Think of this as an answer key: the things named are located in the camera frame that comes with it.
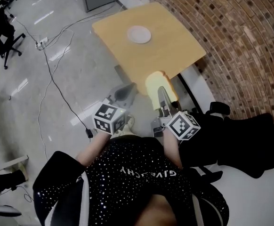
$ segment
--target wooden table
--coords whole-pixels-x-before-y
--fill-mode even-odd
[[[127,31],[134,25],[150,30],[148,43],[128,40]],[[206,54],[191,33],[157,2],[111,15],[92,27],[143,95],[147,94],[145,79],[149,74],[164,71],[171,79]]]

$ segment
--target gray floor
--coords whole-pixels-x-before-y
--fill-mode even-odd
[[[110,6],[111,4],[91,11],[88,16]],[[104,14],[118,12],[119,9],[120,6],[116,4]],[[76,0],[18,0],[12,4],[10,12],[31,34],[40,34],[42,38],[53,37],[65,25],[87,16]],[[35,22],[46,14],[50,15],[38,23]],[[91,25],[96,20],[75,24],[69,28],[75,34],[69,52],[61,59],[54,74],[65,98],[76,113],[82,114],[82,118],[86,108],[96,101],[103,100],[111,88],[121,84],[114,69],[117,61],[91,30]],[[15,36],[26,33],[16,20],[11,24],[16,29]],[[49,60],[52,69],[58,61],[57,54],[60,55],[65,49],[71,36],[72,32],[64,32],[59,41],[46,50],[48,58],[52,60]],[[30,37],[26,37],[18,49],[23,54],[21,57],[17,54],[10,57],[8,70],[3,69],[4,61],[0,58],[0,91],[13,95],[10,101],[0,100],[0,162],[27,154],[30,180],[25,186],[32,194],[33,182],[46,162],[37,117],[50,75],[43,52],[35,48]],[[182,97],[183,107],[192,107],[178,79],[173,82]],[[141,136],[151,135],[150,122],[156,114],[149,98],[137,95],[130,112],[136,119],[133,132]],[[75,116],[51,83],[40,113],[40,126],[48,158],[56,150],[74,157],[88,146],[89,139],[84,127],[74,122]],[[84,122],[87,126],[92,125],[90,118],[86,118]],[[22,211],[23,216],[17,218],[19,224],[37,225],[33,204],[28,203],[23,195],[24,190],[21,188],[8,192],[0,196],[0,204],[11,205]]]

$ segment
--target white wall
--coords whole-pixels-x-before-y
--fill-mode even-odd
[[[139,6],[148,0],[119,0],[127,8]],[[198,69],[192,65],[182,73],[186,83],[205,112],[215,101]],[[259,179],[227,166],[220,166],[224,173],[214,186],[226,199],[230,218],[228,226],[274,226],[274,169],[264,172]]]
[[[119,0],[126,8],[133,8],[136,6],[149,3],[149,0]],[[209,110],[210,103],[215,101],[206,81],[200,74],[195,65],[191,65],[181,72],[188,87],[192,91],[194,97],[199,103],[203,112]]]

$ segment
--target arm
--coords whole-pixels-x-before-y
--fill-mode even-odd
[[[177,138],[166,128],[163,131],[163,144],[164,154],[170,159],[177,167],[182,169],[182,162],[179,154],[179,147]]]
[[[111,135],[99,131],[88,147],[77,155],[76,160],[85,167],[89,166],[102,151],[110,137]]]

